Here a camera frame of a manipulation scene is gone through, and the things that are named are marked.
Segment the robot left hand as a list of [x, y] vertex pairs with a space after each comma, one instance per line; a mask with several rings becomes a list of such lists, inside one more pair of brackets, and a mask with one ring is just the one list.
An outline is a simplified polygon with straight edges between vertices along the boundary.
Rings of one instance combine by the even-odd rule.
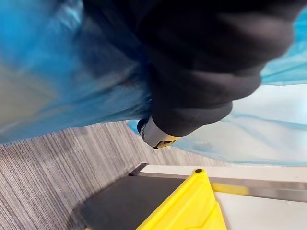
[[99, 27], [110, 9], [141, 44], [151, 109], [137, 126], [155, 149], [218, 122], [260, 85], [294, 40], [304, 0], [85, 0]]

